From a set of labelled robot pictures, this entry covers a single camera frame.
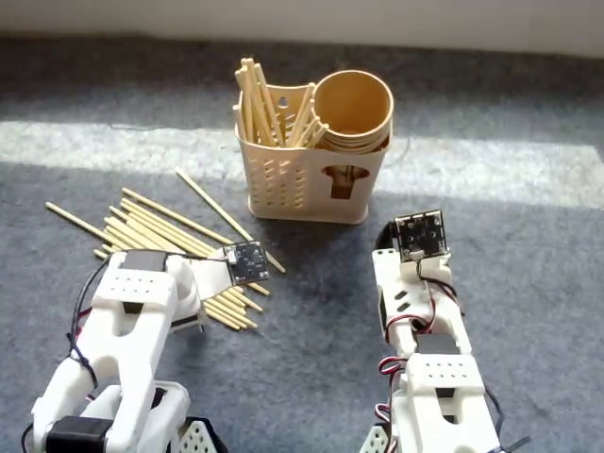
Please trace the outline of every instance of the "paper cup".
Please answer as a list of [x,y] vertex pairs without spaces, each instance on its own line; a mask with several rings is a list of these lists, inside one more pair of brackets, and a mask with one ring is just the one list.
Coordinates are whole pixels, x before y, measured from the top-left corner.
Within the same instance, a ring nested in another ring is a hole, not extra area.
[[364,71],[328,75],[317,84],[313,99],[314,115],[329,124],[323,139],[328,149],[371,152],[390,133],[393,95],[375,75]]

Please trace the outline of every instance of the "black wire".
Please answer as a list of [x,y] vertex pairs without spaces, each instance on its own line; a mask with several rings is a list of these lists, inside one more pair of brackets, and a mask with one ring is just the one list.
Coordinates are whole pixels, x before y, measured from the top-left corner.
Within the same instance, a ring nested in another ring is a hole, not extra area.
[[77,321],[78,321],[77,318],[78,318],[79,313],[82,311],[82,305],[84,304],[84,298],[86,297],[86,293],[90,289],[92,282],[94,281],[96,276],[98,276],[100,274],[100,272],[105,268],[105,266],[107,266],[110,258],[111,258],[111,255],[106,257],[103,260],[103,262],[101,263],[101,265],[98,266],[98,268],[95,271],[92,271],[90,273],[90,275],[86,279],[86,282],[84,283],[84,286],[82,286],[82,289],[79,291],[79,295],[77,296],[77,301],[75,302],[75,306],[74,306],[74,313],[72,315],[72,327],[70,329],[70,333],[71,333],[72,337],[74,337],[74,338],[76,337],[76,331],[77,331]]
[[430,277],[424,277],[422,276],[422,261],[419,260],[417,261],[416,267],[415,267],[415,272],[417,273],[417,277],[420,280],[423,281],[427,281],[428,283],[434,283],[435,285],[439,285],[439,286],[444,286],[445,288],[447,288],[455,297],[457,297],[457,291],[455,291],[455,288],[453,288],[451,285],[449,285],[448,283],[439,280],[437,278],[430,278]]
[[497,411],[497,421],[495,422],[495,433],[497,437],[501,435],[501,429],[503,428],[503,422],[506,419],[505,413],[503,413],[503,409],[501,409],[501,405],[499,404],[499,400],[495,396],[495,394],[491,391],[488,385],[484,386],[484,391],[489,396],[493,405],[495,406],[495,410]]
[[519,441],[514,442],[512,445],[504,448],[504,450],[506,453],[512,453],[513,451],[517,450],[521,446],[528,444],[529,442],[530,442],[530,436],[526,436],[526,437],[523,437],[522,439],[520,439]]
[[30,423],[27,425],[27,428],[23,430],[23,434],[21,435],[21,448],[23,449],[23,453],[27,453],[27,448],[25,447],[25,441],[27,440],[27,434],[34,428],[34,424]]

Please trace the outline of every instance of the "floor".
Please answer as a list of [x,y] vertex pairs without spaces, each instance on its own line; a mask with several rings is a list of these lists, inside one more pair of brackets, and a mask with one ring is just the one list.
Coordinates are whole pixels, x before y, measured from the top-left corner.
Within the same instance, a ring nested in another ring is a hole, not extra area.
[[[233,71],[295,85],[363,68],[392,87],[393,146],[360,226],[261,221],[245,207]],[[179,165],[288,268],[256,333],[175,336],[158,378],[185,385],[232,452],[356,452],[387,382],[370,251],[400,213],[442,208],[503,445],[604,451],[604,61],[265,43],[0,42],[0,451],[67,352],[96,225],[127,186],[236,238]]]

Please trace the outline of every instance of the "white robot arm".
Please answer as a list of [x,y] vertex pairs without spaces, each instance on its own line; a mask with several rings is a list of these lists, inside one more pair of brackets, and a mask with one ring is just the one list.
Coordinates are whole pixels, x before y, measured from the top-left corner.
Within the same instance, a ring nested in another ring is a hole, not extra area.
[[385,423],[361,453],[509,453],[525,444],[499,442],[452,287],[442,213],[396,217],[372,258],[384,338],[396,352],[379,365],[391,380],[389,402],[376,406]]
[[[155,373],[170,331],[203,326],[202,300],[234,284],[268,278],[260,244],[230,245],[203,260],[151,250],[117,252],[96,274],[105,265],[86,324],[80,331],[85,287],[68,334],[71,353],[32,410],[34,452],[224,451],[209,423],[187,419],[186,389],[155,381]],[[108,386],[76,414],[99,380],[111,377],[119,385]]]

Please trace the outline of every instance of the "black circuit board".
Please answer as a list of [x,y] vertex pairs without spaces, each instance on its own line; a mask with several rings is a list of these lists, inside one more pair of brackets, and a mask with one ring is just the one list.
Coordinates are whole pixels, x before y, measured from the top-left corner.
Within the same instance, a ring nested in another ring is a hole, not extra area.
[[443,213],[419,212],[394,218],[401,261],[421,260],[448,253]]
[[234,284],[252,283],[269,277],[266,255],[258,241],[234,243],[225,246],[224,250]]

